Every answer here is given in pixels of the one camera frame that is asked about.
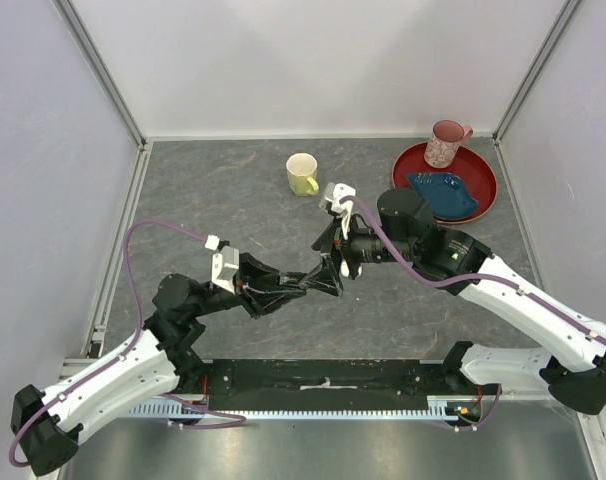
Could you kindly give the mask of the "white earbud charging case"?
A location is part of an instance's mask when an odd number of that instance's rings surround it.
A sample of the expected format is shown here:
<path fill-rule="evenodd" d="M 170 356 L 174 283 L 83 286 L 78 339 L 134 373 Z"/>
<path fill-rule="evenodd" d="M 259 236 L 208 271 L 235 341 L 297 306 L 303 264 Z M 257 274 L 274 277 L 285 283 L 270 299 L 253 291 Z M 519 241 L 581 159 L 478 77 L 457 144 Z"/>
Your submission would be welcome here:
<path fill-rule="evenodd" d="M 356 278 L 360 277 L 363 273 L 363 267 L 361 265 L 357 268 L 357 273 L 355 275 Z M 340 265 L 340 274 L 345 278 L 351 278 L 350 268 L 345 260 L 341 261 Z"/>

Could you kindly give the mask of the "black clip object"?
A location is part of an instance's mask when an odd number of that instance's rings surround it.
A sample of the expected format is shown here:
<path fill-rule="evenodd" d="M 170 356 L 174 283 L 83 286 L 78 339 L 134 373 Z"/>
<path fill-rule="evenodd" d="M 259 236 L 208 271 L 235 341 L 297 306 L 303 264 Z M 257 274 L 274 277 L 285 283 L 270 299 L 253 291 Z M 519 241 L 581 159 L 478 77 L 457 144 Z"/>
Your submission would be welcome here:
<path fill-rule="evenodd" d="M 281 271 L 277 275 L 278 285 L 300 288 L 300 283 L 306 278 L 304 272 Z"/>

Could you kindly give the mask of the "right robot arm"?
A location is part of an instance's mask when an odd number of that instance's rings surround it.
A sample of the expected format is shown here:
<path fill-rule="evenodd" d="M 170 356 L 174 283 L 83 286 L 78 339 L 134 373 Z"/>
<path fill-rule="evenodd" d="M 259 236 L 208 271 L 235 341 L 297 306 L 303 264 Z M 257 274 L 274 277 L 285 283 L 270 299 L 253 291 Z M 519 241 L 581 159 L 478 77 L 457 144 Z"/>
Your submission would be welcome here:
<path fill-rule="evenodd" d="M 332 221 L 315 241 L 335 284 L 366 264 L 396 261 L 417 282 L 478 305 L 536 342 L 531 349 L 457 342 L 441 381 L 460 394 L 473 385 L 549 393 L 564 406 L 596 415 L 606 405 L 606 323 L 584 316 L 517 274 L 472 236 L 440 227 L 408 188 L 385 191 L 371 212 L 354 188 L 330 183 L 320 207 Z"/>

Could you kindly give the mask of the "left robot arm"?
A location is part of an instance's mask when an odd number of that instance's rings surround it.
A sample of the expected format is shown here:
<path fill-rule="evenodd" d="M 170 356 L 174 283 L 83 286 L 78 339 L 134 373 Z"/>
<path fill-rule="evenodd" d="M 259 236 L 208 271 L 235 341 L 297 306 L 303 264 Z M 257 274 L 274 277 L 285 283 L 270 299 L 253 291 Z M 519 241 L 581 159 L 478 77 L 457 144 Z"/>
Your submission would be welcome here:
<path fill-rule="evenodd" d="M 28 384 L 14 395 L 10 463 L 47 475 L 130 408 L 158 395 L 194 392 L 204 371 L 193 349 L 205 329 L 200 317 L 237 307 L 265 316 L 304 296 L 310 284 L 307 273 L 280 271 L 230 247 L 213 255 L 206 282 L 166 276 L 152 315 L 116 350 L 55 385 Z"/>

